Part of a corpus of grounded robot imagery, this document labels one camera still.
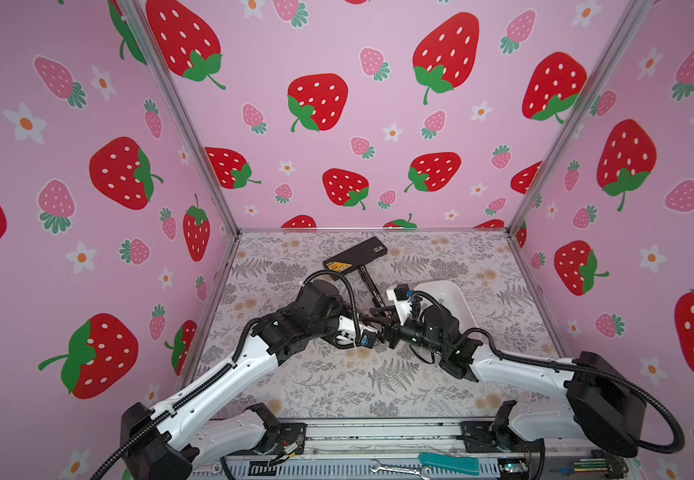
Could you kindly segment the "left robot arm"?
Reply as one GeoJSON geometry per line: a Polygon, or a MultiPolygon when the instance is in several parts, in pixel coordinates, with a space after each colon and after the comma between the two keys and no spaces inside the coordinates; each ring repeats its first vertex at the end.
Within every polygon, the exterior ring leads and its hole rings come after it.
{"type": "Polygon", "coordinates": [[[371,348],[378,338],[334,285],[313,280],[292,303],[247,323],[235,351],[198,380],[151,408],[130,407],[110,460],[122,460],[131,479],[187,479],[237,452],[268,454],[280,441],[280,422],[268,407],[255,404],[220,421],[214,415],[314,340],[350,349],[371,348]]]}

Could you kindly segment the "black stapler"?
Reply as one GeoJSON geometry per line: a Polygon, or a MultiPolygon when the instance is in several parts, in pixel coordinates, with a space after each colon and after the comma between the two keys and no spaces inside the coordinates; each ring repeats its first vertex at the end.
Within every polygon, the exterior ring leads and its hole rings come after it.
{"type": "Polygon", "coordinates": [[[324,260],[323,266],[329,271],[338,272],[342,275],[357,271],[372,296],[374,306],[377,308],[385,307],[386,304],[367,266],[387,253],[387,247],[376,236],[373,236],[324,260]]]}

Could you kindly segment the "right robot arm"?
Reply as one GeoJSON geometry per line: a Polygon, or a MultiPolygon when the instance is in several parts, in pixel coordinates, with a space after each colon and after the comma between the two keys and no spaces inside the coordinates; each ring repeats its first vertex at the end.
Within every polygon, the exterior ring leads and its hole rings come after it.
{"type": "Polygon", "coordinates": [[[536,406],[505,402],[491,425],[495,443],[507,448],[518,441],[574,438],[625,458],[639,453],[647,395],[599,355],[553,360],[507,352],[486,330],[462,329],[459,309],[450,299],[437,300],[404,285],[387,295],[388,304],[372,312],[388,318],[382,338],[390,347],[405,342],[427,350],[456,379],[546,396],[536,406]]]}

